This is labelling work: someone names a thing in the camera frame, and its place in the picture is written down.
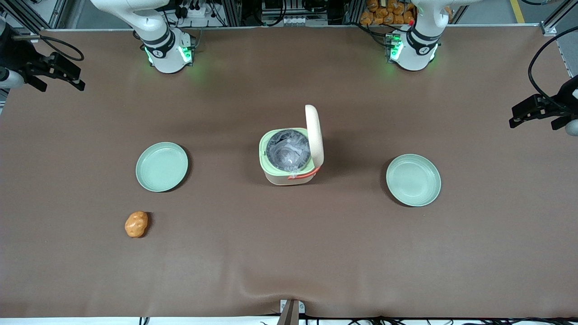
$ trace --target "black cable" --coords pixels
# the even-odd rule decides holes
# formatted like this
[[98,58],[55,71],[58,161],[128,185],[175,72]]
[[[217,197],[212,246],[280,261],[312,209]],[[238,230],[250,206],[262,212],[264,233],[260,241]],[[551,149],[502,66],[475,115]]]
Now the black cable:
[[221,25],[223,25],[223,27],[226,27],[227,24],[225,24],[225,20],[221,17],[221,14],[217,11],[217,8],[216,8],[213,0],[208,0],[208,3],[209,3],[209,6],[211,7],[211,10],[213,11],[213,13],[215,13],[215,16],[217,17],[218,22],[221,23]]
[[301,0],[301,5],[303,6],[303,8],[305,8],[305,10],[307,10],[308,12],[312,12],[312,13],[322,13],[322,12],[326,12],[327,11],[327,4],[325,4],[323,7],[320,7],[318,9],[310,6],[307,4],[307,0]]
[[378,39],[377,39],[377,36],[375,36],[375,35],[372,34],[372,33],[369,33],[369,34],[371,35],[371,38],[373,38],[373,40],[374,40],[377,44],[379,44],[379,45],[381,45],[381,46],[383,46],[383,47],[388,47],[387,44],[385,44],[385,43],[383,43],[382,41],[378,40]]
[[[536,62],[536,59],[538,59],[538,57],[540,56],[540,53],[542,53],[542,51],[551,43],[555,42],[557,39],[559,39],[560,37],[569,34],[573,31],[578,31],[578,26],[572,27],[570,29],[566,29],[565,31],[561,32],[560,34],[552,37],[551,39],[548,40],[548,42],[544,43],[544,45],[542,45],[542,47],[538,50],[538,52],[536,52],[536,54],[534,55],[534,57],[532,58],[532,61],[530,61],[530,65],[528,66],[528,78],[530,79],[530,83],[532,84],[532,86],[534,87],[534,89],[536,89],[537,92],[540,93],[540,95],[542,95],[545,99],[547,99],[548,101],[550,101],[552,104],[557,105],[562,111],[566,111],[566,109],[564,107],[562,107],[562,105],[558,104],[557,102],[555,102],[552,97],[546,95],[546,93],[540,88],[538,87],[538,84],[536,84],[536,82],[534,81],[534,77],[532,76],[532,67],[534,66],[534,63]],[[551,324],[555,324],[558,325],[560,323],[552,320],[550,321]]]
[[279,10],[279,18],[273,24],[267,25],[267,23],[264,23],[261,19],[259,19],[259,17],[257,17],[257,13],[259,10],[253,11],[253,18],[255,18],[257,23],[261,26],[272,27],[272,26],[277,25],[278,23],[280,23],[283,20],[283,18],[285,18],[285,14],[287,13],[287,4],[285,3],[285,0],[280,0],[280,1],[281,1],[281,9]]
[[546,1],[544,2],[532,2],[532,1],[528,1],[528,0],[520,0],[523,3],[526,3],[528,5],[531,6],[543,6],[543,5],[547,5],[548,3]]
[[166,23],[170,26],[171,24],[173,24],[174,26],[177,26],[177,23],[175,21],[173,21],[172,19],[169,20],[169,17],[166,16],[166,10],[165,10],[165,6],[161,7],[162,9],[162,13],[165,15],[165,19],[166,19]]
[[379,24],[379,26],[387,26],[387,27],[389,27],[389,28],[395,29],[396,31],[400,31],[400,32],[404,32],[404,33],[407,32],[407,31],[404,31],[404,30],[401,29],[401,28],[397,28],[397,27],[392,26],[392,25],[389,25],[389,24]]
[[[58,54],[62,55],[62,56],[65,57],[65,58],[68,58],[68,59],[70,59],[70,60],[72,60],[72,61],[82,61],[82,60],[84,60],[84,54],[83,54],[79,49],[77,49],[74,45],[72,45],[72,44],[70,44],[70,43],[66,43],[66,42],[64,42],[63,40],[59,40],[59,39],[57,39],[57,38],[50,37],[50,36],[42,36],[42,35],[40,35],[40,39],[43,40],[44,43],[48,44],[48,46],[52,47],[52,49],[55,50]],[[64,53],[63,51],[61,51],[60,49],[58,49],[56,46],[54,46],[54,45],[53,45],[52,43],[50,43],[49,41],[50,41],[50,42],[59,43],[59,44],[62,44],[62,45],[64,45],[64,46],[66,46],[66,47],[71,48],[71,49],[74,50],[76,53],[78,53],[78,55],[79,55],[80,57],[75,58],[75,57],[69,56],[68,54],[66,54],[66,53]]]

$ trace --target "cable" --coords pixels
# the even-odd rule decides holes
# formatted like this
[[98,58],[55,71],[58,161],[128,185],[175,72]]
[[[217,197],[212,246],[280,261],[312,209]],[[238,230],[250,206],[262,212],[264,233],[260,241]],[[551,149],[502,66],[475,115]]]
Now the cable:
[[[52,47],[52,49],[55,50],[58,54],[62,55],[62,56],[65,57],[65,58],[68,58],[68,59],[70,59],[70,60],[72,60],[72,61],[83,61],[83,60],[84,60],[84,54],[83,54],[79,49],[77,49],[76,46],[74,46],[74,45],[72,45],[72,44],[66,43],[66,42],[64,42],[63,40],[59,40],[59,39],[57,39],[57,38],[50,37],[50,36],[42,36],[42,35],[40,35],[40,39],[43,40],[44,43],[48,44],[48,46]],[[49,41],[51,41],[51,42],[56,42],[56,43],[59,43],[59,44],[62,44],[62,45],[64,45],[64,46],[66,46],[66,47],[71,48],[71,49],[74,50],[76,53],[78,53],[78,55],[79,55],[80,57],[75,58],[75,57],[69,56],[68,54],[66,54],[66,53],[64,53],[63,51],[61,51],[60,49],[58,49],[56,46],[54,46],[54,45],[53,45],[52,43],[50,43]]]
[[544,2],[531,2],[531,1],[528,1],[528,0],[520,0],[520,1],[523,2],[523,3],[526,3],[526,4],[528,4],[528,5],[531,5],[531,6],[543,6],[543,5],[547,5],[547,4],[548,4],[547,1],[544,1]]
[[263,21],[261,21],[261,19],[259,19],[259,17],[257,17],[257,11],[253,11],[253,17],[255,18],[255,20],[259,23],[259,25],[261,26],[267,26],[267,27],[272,27],[277,25],[278,23],[280,23],[283,18],[285,17],[285,14],[287,13],[287,4],[285,3],[285,0],[280,0],[281,1],[281,9],[279,10],[279,18],[277,19],[277,21],[275,21],[273,24],[271,25],[267,25],[267,23],[264,23]]
[[[362,29],[364,32],[369,33],[369,34],[373,34],[373,35],[375,35],[375,36],[385,36],[385,35],[387,34],[387,33],[374,32],[374,31],[372,31],[371,29],[369,29],[369,26],[363,26],[363,25],[360,24],[360,23],[350,22],[350,23],[346,23],[346,25],[357,26],[357,27],[359,27],[360,29]],[[399,29],[399,28],[397,28],[397,27],[395,27],[395,26],[391,26],[391,25],[388,25],[388,24],[380,24],[379,26],[387,26],[387,27],[389,27],[389,28],[395,29],[396,31],[407,32],[407,31],[404,31],[403,29]]]
[[173,21],[172,19],[169,20],[169,17],[166,16],[166,10],[165,10],[165,6],[161,7],[162,9],[162,13],[165,15],[165,19],[166,19],[166,23],[170,26],[171,24],[173,24],[174,26],[177,26],[177,23],[175,21]]
[[211,10],[215,13],[215,16],[217,17],[218,22],[221,23],[221,25],[223,25],[223,27],[226,27],[227,24],[225,24],[225,20],[221,17],[221,14],[217,11],[217,8],[216,8],[213,0],[208,0],[207,3],[211,7]]
[[201,37],[202,36],[203,36],[203,28],[201,28],[201,32],[199,33],[199,38],[195,42],[195,47],[193,47],[194,50],[196,50],[197,47],[199,47],[199,44],[201,44]]
[[536,84],[536,82],[534,81],[534,77],[532,76],[532,67],[534,66],[534,63],[536,62],[536,59],[538,59],[538,57],[540,56],[540,53],[542,53],[542,51],[551,43],[555,42],[557,39],[559,39],[560,37],[569,34],[573,31],[578,31],[578,26],[572,27],[570,29],[566,29],[565,31],[561,32],[560,34],[552,37],[551,39],[548,40],[548,42],[544,43],[544,45],[542,45],[542,47],[538,50],[538,52],[536,52],[536,54],[534,55],[534,57],[532,58],[532,61],[530,61],[530,65],[528,66],[528,79],[530,79],[530,83],[532,84],[532,86],[534,87],[534,89],[536,89],[537,92],[540,93],[540,95],[542,95],[545,99],[547,99],[548,101],[550,101],[552,104],[555,104],[556,106],[558,106],[562,111],[566,111],[566,108],[563,107],[562,105],[558,104],[557,102],[555,102],[552,97],[546,95],[546,93],[540,88],[538,87],[538,84]]

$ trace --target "plate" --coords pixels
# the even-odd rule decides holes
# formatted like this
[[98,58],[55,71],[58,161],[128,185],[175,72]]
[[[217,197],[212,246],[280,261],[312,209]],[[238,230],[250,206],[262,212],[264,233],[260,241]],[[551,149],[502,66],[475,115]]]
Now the plate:
[[386,182],[391,194],[409,206],[432,203],[442,189],[442,178],[434,164],[411,153],[393,159],[387,167]]
[[136,179],[149,191],[164,192],[177,186],[187,174],[188,158],[176,143],[148,147],[136,162]]

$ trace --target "brown tablecloth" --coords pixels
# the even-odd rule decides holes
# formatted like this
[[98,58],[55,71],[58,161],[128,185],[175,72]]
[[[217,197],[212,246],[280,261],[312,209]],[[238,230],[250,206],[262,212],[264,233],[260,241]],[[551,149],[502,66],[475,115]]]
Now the brown tablecloth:
[[[86,90],[16,89],[0,116],[3,317],[259,315],[288,297],[313,316],[577,315],[578,139],[508,126],[535,92],[538,27],[448,28],[413,73],[356,28],[208,31],[174,75],[130,32],[56,35],[85,52]],[[534,74],[550,94],[568,79],[555,46]],[[305,104],[325,164],[273,186],[259,139],[304,127]],[[152,193],[135,163],[161,141],[192,168]],[[387,190],[404,153],[441,173],[424,208]],[[123,229],[135,210],[152,215],[141,239]]]

